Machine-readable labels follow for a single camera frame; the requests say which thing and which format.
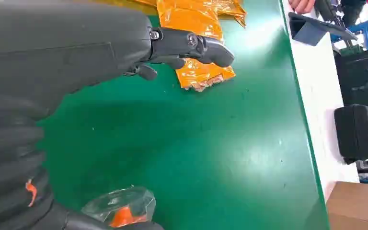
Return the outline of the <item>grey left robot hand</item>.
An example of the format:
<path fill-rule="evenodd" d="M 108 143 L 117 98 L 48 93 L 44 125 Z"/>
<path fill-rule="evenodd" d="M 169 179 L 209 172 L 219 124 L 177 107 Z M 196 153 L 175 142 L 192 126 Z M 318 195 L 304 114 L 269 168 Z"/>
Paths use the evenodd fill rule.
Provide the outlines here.
<path fill-rule="evenodd" d="M 54 201 L 37 122 L 63 98 L 120 75 L 151 80 L 149 63 L 186 58 L 228 67 L 217 39 L 153 27 L 142 12 L 95 2 L 0 0 L 0 230 L 107 230 Z"/>

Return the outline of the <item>person's right hand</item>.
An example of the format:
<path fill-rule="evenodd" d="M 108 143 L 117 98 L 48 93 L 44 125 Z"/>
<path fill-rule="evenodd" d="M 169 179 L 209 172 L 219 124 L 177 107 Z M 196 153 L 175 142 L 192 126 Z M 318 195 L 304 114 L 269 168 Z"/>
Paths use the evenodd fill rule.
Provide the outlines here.
<path fill-rule="evenodd" d="M 292 10 L 298 14 L 310 13 L 314 8 L 316 0 L 288 0 Z"/>

